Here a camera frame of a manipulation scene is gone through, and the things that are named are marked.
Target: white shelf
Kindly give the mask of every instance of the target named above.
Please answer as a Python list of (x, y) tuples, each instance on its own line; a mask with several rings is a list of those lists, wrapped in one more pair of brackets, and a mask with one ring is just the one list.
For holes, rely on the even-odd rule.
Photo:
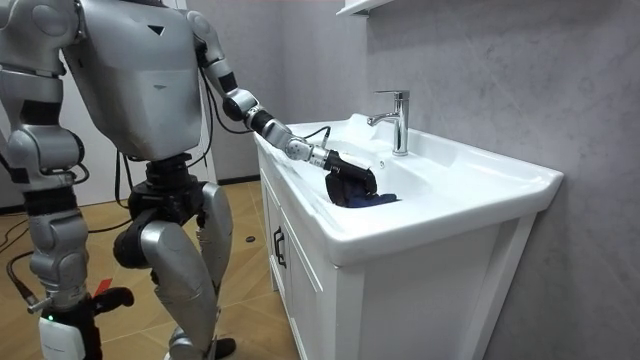
[(393, 0), (345, 0), (344, 7), (336, 15), (369, 15), (369, 10)]

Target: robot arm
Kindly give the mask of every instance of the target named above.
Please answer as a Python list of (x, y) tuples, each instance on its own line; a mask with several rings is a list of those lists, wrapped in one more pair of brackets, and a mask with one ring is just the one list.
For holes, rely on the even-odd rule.
[(363, 187), (368, 195), (376, 194), (376, 179), (371, 170), (349, 164), (340, 158), (338, 152), (309, 144), (304, 138), (296, 136), (269, 114), (249, 91), (239, 88), (215, 29), (198, 12), (190, 11), (186, 17), (195, 36), (198, 66), (224, 99), (223, 109), (229, 118), (242, 121), (248, 129), (260, 134), (290, 159), (306, 161), (330, 171), (327, 186), (334, 202), (339, 203), (336, 199), (344, 196), (339, 194), (343, 191), (341, 183), (344, 182)]

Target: chrome faucet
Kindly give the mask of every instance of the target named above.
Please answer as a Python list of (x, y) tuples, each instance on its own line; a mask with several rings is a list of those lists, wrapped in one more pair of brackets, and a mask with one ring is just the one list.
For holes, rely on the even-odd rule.
[(376, 91), (376, 94), (392, 93), (395, 95), (392, 113), (370, 116), (367, 119), (369, 126), (376, 126), (381, 121), (393, 121), (395, 130), (393, 133), (393, 155), (406, 156), (407, 141), (409, 140), (409, 95), (408, 90)]

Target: cabinet handle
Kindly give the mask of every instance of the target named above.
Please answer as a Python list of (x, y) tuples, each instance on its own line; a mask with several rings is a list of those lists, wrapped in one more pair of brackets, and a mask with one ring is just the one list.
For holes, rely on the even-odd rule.
[(284, 241), (284, 234), (282, 233), (282, 231), (280, 231), (280, 236), (275, 241), (276, 241), (275, 242), (276, 257), (278, 258), (278, 264), (284, 266), (284, 268), (286, 269), (287, 262), (284, 260), (284, 254), (282, 254), (282, 252), (280, 251), (280, 243)]
[(282, 227), (281, 227), (281, 226), (278, 226), (278, 230), (276, 230), (276, 231), (273, 233), (273, 248), (274, 248), (274, 249), (277, 249), (277, 248), (278, 248), (278, 243), (277, 243), (277, 237), (278, 237), (278, 234), (282, 234)]

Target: bathroom vanity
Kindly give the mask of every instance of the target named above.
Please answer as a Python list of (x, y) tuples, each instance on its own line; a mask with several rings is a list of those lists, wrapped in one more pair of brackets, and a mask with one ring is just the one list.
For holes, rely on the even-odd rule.
[(562, 174), (367, 118), (332, 127), (327, 148), (371, 167), (402, 201), (331, 204), (327, 172), (258, 145), (269, 264), (303, 360), (482, 359), (536, 214)]

